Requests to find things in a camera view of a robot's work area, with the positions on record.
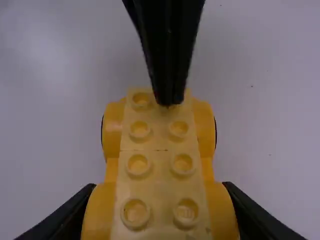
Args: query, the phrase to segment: yellow lego brick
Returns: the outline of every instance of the yellow lego brick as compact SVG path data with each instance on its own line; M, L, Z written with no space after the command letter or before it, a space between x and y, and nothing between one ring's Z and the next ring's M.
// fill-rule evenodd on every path
M146 88L109 103L105 183L90 196L81 239L239 239L228 191L214 182L215 138L210 105L189 90L170 108Z
M121 151L197 146L189 91L183 104L169 108L157 105L150 89L132 89L126 100Z
M212 239L198 150L121 151L111 240Z
M118 158L122 135L122 122L126 99L110 102L104 111L102 121L102 148L105 162L108 158Z

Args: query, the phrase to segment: gray background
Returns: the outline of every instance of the gray background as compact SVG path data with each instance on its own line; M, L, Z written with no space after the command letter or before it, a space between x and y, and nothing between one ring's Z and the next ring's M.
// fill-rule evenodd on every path
M207 0L189 74L211 103L214 172L319 239L320 2ZM0 238L103 181L100 123L149 86L121 0L0 1Z

